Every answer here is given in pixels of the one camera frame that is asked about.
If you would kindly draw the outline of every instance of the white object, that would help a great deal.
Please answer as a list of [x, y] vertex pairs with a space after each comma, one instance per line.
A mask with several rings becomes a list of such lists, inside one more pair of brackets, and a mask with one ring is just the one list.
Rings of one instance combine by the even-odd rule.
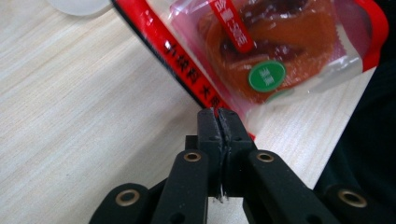
[[48, 0], [56, 9], [74, 16], [87, 16], [101, 11], [110, 0]]

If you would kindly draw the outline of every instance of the wooden table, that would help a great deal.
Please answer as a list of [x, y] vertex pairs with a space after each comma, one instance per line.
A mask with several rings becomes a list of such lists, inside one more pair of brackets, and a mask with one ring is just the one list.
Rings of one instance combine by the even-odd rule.
[[[113, 8], [0, 11], [0, 222], [87, 223], [117, 185], [168, 176], [200, 107]], [[257, 146], [313, 188], [373, 71], [268, 112]], [[209, 200], [208, 223], [245, 222], [240, 200]]]

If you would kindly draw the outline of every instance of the red food item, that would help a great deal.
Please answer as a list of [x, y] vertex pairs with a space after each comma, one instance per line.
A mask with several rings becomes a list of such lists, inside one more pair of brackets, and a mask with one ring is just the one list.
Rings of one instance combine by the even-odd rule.
[[[203, 16], [198, 30], [216, 74], [231, 90], [250, 102], [263, 103], [276, 91], [292, 88], [318, 74], [332, 56], [337, 34], [330, 0], [258, 0], [236, 6], [255, 43], [240, 53], [219, 21]], [[258, 63], [275, 60], [286, 67], [282, 84], [274, 91], [253, 90], [248, 74]]]

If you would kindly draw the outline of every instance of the black cloth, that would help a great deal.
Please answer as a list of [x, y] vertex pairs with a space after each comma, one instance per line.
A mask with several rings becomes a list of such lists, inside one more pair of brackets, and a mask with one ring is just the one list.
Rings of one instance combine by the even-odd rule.
[[396, 1], [376, 1], [389, 21], [389, 37], [376, 68], [315, 191], [348, 184], [396, 214]]

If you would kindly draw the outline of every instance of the red tag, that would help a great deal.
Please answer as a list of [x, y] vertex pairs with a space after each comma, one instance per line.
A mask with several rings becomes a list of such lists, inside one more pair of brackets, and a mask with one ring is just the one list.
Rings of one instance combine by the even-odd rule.
[[233, 6], [232, 0], [213, 0], [210, 1], [210, 6], [235, 48], [241, 53], [250, 51], [254, 46], [253, 40]]

